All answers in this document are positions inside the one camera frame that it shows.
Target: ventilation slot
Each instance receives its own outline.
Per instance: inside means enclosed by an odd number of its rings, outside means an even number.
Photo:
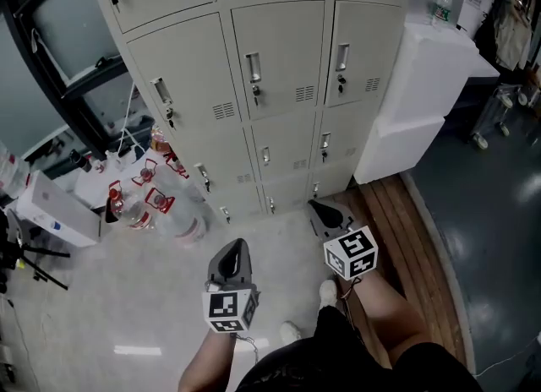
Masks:
[[[301,168],[306,168],[306,160],[293,162],[293,170],[300,170]]]
[[[366,87],[364,91],[376,91],[380,87],[380,79],[372,78],[366,82]]]
[[[314,99],[314,86],[309,85],[308,87],[299,87],[295,90],[295,101],[310,101]]]
[[[237,176],[238,183],[248,183],[252,182],[252,176],[249,174],[244,174],[244,176]]]
[[[212,111],[214,112],[214,118],[216,120],[220,120],[225,117],[232,117],[235,115],[235,109],[232,103],[214,105],[212,107]]]

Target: gray floor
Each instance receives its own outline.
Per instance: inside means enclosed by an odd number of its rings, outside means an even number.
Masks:
[[[486,392],[512,390],[541,330],[541,140],[514,116],[486,151],[443,135],[411,171],[461,287]]]

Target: tripod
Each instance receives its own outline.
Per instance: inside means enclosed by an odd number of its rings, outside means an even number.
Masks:
[[[26,231],[21,225],[21,221],[15,215],[12,210],[7,210],[6,217],[8,218],[8,227],[7,227],[7,240],[0,244],[0,266],[15,270],[18,260],[23,260],[25,264],[28,264],[35,271],[34,279],[35,280],[44,280],[45,282],[51,281],[54,282],[57,286],[67,290],[68,287],[65,286],[59,280],[50,276],[45,270],[39,267],[36,263],[29,260],[25,256],[25,253],[38,253],[42,255],[49,255],[53,257],[63,257],[68,259],[70,257],[69,253],[58,253],[51,251],[50,249],[44,248],[32,248],[27,242],[30,242],[31,235],[29,231]]]

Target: wall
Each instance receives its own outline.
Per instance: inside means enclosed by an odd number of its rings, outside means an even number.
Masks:
[[[0,15],[0,141],[22,155],[64,125],[20,56]]]

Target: key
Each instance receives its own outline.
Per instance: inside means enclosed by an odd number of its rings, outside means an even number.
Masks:
[[[118,0],[111,0],[113,6],[117,8],[117,11],[120,12],[120,7],[118,6]]]

